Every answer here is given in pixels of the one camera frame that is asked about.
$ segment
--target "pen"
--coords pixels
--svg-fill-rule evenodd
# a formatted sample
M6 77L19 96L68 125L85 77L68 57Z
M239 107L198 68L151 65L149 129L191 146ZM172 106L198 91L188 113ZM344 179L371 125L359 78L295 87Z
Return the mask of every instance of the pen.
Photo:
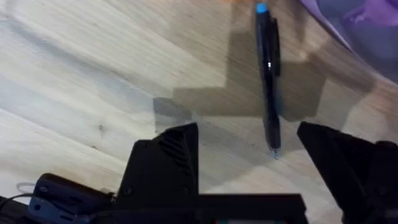
M256 6L257 56L262 78L262 92L267 104L264 128L270 150L278 159L280 123L276 107L276 79L280 75L279 33L276 19L271 17L267 4Z

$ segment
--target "purple cloth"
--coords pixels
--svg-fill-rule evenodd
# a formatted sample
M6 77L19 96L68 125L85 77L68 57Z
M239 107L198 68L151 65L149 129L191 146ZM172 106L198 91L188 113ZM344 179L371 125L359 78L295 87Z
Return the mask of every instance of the purple cloth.
M398 83L398 0L301 0L351 51Z

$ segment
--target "black cable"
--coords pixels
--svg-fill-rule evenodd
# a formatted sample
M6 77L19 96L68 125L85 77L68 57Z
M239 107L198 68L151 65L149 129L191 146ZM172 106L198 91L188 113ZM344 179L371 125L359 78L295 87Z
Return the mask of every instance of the black cable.
M22 198L22 197L33 197L33 193L24 193L24 194L20 194L20 195L15 195L15 196L12 196L12 197L9 197L9 198L6 198L6 199L2 200L2 201L0 202L0 213L1 213L2 208L3 208L8 202L11 202L11 201L13 201L13 200L16 199L16 198Z

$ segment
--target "blue pen cap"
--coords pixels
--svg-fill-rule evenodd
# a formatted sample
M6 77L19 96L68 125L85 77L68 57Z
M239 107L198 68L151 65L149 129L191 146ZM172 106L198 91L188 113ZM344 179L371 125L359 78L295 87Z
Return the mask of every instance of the blue pen cap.
M262 13L267 12L268 11L267 3L262 2L262 3L257 4L256 9L257 9L257 14L262 14Z

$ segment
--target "wooden table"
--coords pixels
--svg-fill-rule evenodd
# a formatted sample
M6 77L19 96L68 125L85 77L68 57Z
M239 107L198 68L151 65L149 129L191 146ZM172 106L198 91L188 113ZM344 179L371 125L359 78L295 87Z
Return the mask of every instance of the wooden table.
M297 1L269 4L283 60L277 161L264 139L252 1L1 0L0 194L44 172L117 190L134 141L196 121L201 192L299 192L312 223L338 222L299 122L398 141L398 87Z

